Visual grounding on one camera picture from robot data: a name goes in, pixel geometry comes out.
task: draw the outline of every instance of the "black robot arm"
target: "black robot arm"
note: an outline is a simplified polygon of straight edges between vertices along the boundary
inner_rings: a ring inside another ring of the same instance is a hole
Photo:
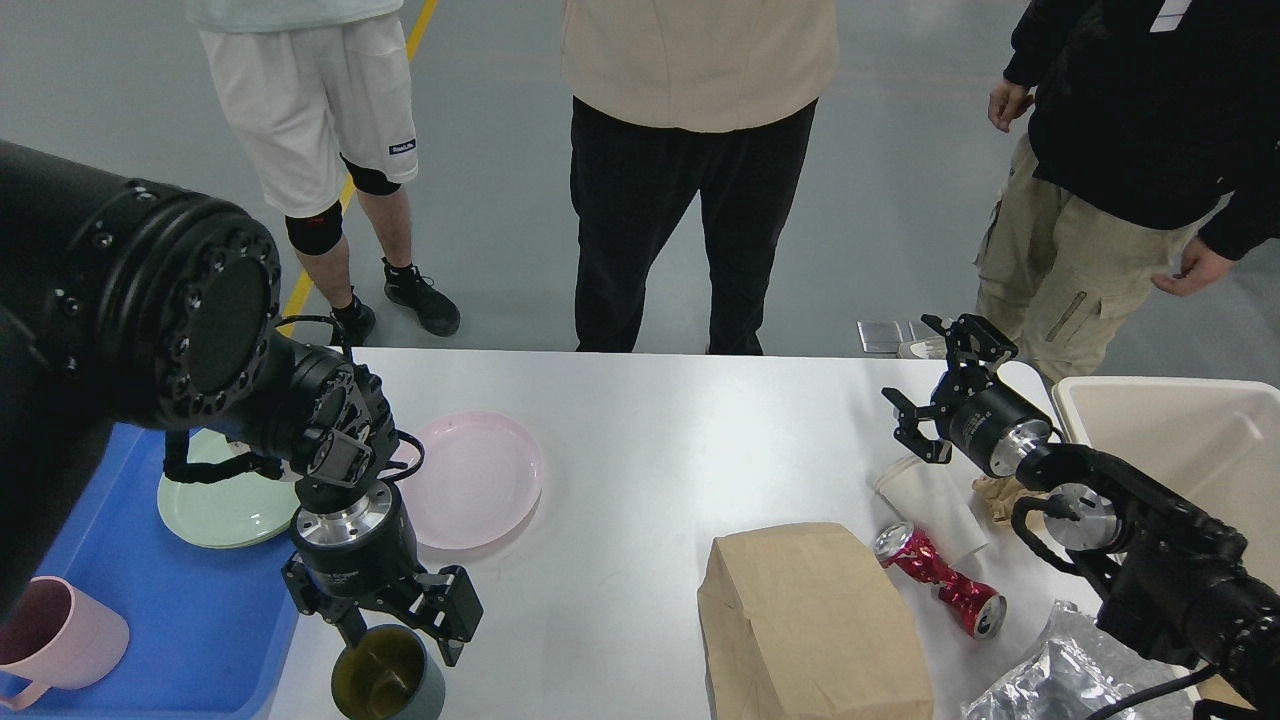
[[[997,377],[1016,350],[984,318],[922,319],[945,337],[947,370],[924,407],[883,389],[897,409],[895,437],[929,462],[948,461],[954,445],[988,475],[1048,493],[1018,501],[1014,529],[1089,582],[1100,629],[1147,659],[1203,660],[1263,717],[1280,717],[1280,596],[1244,569],[1245,538],[1119,457],[1050,442],[1052,420]],[[924,420],[937,439],[920,432]],[[1032,511],[1046,515],[1066,559],[1027,528]]]
[[[349,348],[276,332],[280,263],[266,228],[220,200],[3,141],[0,197],[0,501],[23,538],[0,553],[0,614],[122,421],[168,433],[174,479],[288,464],[301,509],[282,573],[298,610],[346,603],[348,643],[364,630],[361,607],[392,612],[435,637],[453,665],[480,602],[461,568],[431,574],[417,562],[394,483],[403,473],[384,474],[408,436],[378,375]],[[197,427],[250,456],[187,464]]]

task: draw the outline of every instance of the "black sneaker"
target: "black sneaker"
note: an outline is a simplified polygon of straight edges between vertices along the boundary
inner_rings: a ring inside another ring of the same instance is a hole
[[[387,275],[387,284],[383,286],[387,297],[397,305],[412,307],[426,332],[440,337],[458,332],[462,320],[458,306],[431,287],[431,278],[424,278],[417,265],[396,269],[383,258],[383,274]]]
[[[338,320],[338,324],[342,325],[347,345],[364,347],[365,341],[369,340],[369,333],[378,324],[378,316],[374,315],[374,309],[361,302],[358,297],[355,299],[355,307],[347,310],[333,310],[329,313],[329,316]],[[329,345],[342,345],[342,338],[338,337],[338,328],[334,328],[333,334],[329,336]]]

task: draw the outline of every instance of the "black jacket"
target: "black jacket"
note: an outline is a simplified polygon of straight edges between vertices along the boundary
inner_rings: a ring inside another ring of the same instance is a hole
[[[1280,0],[1192,0],[1151,32],[1164,0],[1032,0],[1005,78],[1039,86],[1037,177],[1157,229],[1203,218],[1238,260],[1280,236]]]

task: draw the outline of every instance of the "black knee pad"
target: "black knee pad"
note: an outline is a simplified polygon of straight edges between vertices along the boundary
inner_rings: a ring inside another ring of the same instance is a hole
[[[289,243],[303,255],[324,255],[342,240],[342,204],[310,218],[284,218]]]
[[[346,158],[342,159],[342,163],[347,165],[347,172],[351,173],[351,182],[361,192],[367,192],[369,195],[392,195],[399,190],[399,183],[387,179],[387,176],[381,170],[361,168]]]

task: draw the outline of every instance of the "pink mug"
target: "pink mug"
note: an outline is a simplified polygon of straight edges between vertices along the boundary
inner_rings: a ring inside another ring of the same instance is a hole
[[[0,705],[24,710],[49,688],[74,691],[111,671],[129,644],[129,626],[115,611],[61,578],[27,584],[0,625],[0,671],[31,680]]]

